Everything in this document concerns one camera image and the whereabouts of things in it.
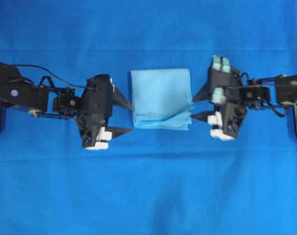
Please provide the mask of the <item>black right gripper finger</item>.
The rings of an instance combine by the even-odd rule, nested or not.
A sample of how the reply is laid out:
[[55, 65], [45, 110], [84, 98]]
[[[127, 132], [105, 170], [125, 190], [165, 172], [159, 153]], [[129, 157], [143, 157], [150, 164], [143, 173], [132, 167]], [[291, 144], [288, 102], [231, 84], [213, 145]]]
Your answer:
[[208, 122], [209, 116], [215, 116], [215, 112], [214, 111], [204, 111], [204, 112], [200, 112], [197, 114], [192, 114], [191, 118], [199, 120], [199, 121]]
[[211, 84], [209, 81], [205, 82], [202, 88], [197, 92], [197, 94], [192, 98], [192, 102], [198, 102], [208, 99], [211, 95]]

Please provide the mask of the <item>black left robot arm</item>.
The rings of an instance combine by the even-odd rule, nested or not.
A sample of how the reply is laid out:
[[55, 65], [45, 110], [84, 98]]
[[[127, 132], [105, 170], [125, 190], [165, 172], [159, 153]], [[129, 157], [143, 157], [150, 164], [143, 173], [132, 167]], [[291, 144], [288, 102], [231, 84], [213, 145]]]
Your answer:
[[132, 110], [132, 104], [112, 83], [108, 74], [93, 76], [82, 86], [83, 93], [76, 96], [77, 85], [58, 88], [47, 71], [38, 85], [22, 76], [19, 65], [0, 62], [0, 133], [5, 124], [5, 110], [15, 109], [33, 117], [74, 119], [86, 150], [107, 149], [108, 142], [131, 132], [129, 128], [110, 127], [113, 107]]

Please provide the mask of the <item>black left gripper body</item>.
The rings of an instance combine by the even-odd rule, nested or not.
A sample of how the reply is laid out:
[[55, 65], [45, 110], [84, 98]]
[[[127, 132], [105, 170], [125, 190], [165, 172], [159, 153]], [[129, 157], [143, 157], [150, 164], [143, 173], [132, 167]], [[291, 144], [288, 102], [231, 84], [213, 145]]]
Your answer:
[[107, 149], [112, 133], [106, 131], [113, 110], [111, 77], [108, 74], [96, 75], [87, 80], [80, 98], [80, 110], [75, 122], [86, 150]]

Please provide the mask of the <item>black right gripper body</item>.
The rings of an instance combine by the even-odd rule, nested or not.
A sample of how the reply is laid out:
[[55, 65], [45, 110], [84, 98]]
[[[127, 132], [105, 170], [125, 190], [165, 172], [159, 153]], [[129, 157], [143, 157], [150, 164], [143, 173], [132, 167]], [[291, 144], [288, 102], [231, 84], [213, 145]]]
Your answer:
[[213, 55], [208, 69], [206, 98], [214, 111], [206, 118], [212, 126], [210, 135], [223, 141], [234, 140], [246, 115], [240, 87], [243, 79], [239, 70], [226, 57]]

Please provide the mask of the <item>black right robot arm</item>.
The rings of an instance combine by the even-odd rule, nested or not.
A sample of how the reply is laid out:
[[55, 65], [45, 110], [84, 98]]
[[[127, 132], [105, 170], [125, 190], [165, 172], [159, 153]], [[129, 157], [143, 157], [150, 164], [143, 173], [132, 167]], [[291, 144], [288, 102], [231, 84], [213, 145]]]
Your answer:
[[237, 138], [247, 111], [269, 109], [280, 118], [292, 112], [297, 138], [297, 75], [250, 78], [231, 66], [229, 59], [214, 55], [207, 81], [192, 101], [207, 100], [211, 111], [193, 114], [192, 119], [211, 125], [210, 135], [229, 141]]

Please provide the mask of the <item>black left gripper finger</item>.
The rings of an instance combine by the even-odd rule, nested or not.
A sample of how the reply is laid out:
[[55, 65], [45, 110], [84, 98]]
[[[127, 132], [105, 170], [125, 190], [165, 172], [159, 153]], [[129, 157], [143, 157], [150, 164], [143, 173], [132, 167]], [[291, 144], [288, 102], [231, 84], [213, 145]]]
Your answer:
[[121, 135], [132, 132], [130, 128], [122, 128], [122, 127], [106, 127], [106, 141], [111, 141]]
[[113, 105], [128, 110], [133, 110], [132, 104], [124, 97], [122, 92], [118, 89], [117, 86], [114, 86], [113, 91]]

